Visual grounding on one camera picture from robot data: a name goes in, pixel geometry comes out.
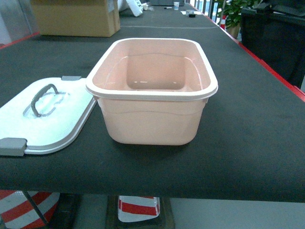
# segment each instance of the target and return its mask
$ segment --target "black bin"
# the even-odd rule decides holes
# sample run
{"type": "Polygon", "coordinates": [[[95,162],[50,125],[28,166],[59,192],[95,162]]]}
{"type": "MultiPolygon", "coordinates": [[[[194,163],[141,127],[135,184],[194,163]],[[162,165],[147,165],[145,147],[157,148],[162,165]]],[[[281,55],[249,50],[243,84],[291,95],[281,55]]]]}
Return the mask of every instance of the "black bin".
{"type": "Polygon", "coordinates": [[[304,9],[263,1],[242,9],[241,21],[242,44],[298,88],[305,75],[304,9]]]}

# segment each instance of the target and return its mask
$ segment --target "table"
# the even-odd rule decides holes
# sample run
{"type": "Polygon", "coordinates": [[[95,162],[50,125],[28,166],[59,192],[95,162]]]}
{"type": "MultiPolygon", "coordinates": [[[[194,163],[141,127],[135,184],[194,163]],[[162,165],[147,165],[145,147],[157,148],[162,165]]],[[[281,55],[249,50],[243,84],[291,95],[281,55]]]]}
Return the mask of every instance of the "table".
{"type": "Polygon", "coordinates": [[[114,41],[129,37],[202,46],[219,90],[195,139],[183,146],[117,143],[97,105],[63,150],[1,156],[0,189],[305,202],[304,102],[203,15],[155,6],[136,18],[126,10],[110,38],[38,35],[1,49],[0,106],[38,79],[86,77],[114,41]]]}

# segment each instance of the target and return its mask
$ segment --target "floor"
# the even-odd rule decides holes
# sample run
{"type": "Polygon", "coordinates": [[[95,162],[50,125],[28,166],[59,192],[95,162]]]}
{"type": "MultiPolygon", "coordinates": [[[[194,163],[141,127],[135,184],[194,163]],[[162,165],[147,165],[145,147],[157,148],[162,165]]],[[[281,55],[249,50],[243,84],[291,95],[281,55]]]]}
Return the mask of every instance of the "floor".
{"type": "MultiPolygon", "coordinates": [[[[107,197],[84,195],[73,229],[103,229],[107,197]]],[[[305,203],[171,199],[176,229],[303,229],[305,203]]]]}

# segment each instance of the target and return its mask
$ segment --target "lid clip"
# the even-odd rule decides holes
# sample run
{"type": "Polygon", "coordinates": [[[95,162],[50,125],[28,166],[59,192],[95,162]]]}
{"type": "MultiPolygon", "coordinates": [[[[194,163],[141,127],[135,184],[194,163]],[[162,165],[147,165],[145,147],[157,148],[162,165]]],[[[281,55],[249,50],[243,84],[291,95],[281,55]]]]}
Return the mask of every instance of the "lid clip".
{"type": "Polygon", "coordinates": [[[23,156],[27,147],[27,140],[24,138],[6,137],[0,139],[1,156],[23,156]]]}

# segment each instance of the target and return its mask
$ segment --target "red and white striped barrier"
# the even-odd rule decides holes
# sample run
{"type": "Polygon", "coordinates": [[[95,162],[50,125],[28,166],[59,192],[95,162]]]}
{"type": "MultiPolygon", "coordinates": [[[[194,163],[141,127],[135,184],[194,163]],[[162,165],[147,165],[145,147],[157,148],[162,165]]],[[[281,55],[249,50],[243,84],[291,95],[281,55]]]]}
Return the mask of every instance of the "red and white striped barrier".
{"type": "Polygon", "coordinates": [[[56,209],[59,193],[0,190],[0,215],[8,229],[45,226],[56,209]]]}
{"type": "Polygon", "coordinates": [[[118,218],[122,222],[138,222],[158,217],[159,197],[119,196],[118,218]]]}
{"type": "Polygon", "coordinates": [[[221,19],[220,22],[220,28],[223,28],[225,30],[225,19],[227,18],[227,16],[223,15],[223,18],[221,19]]]}

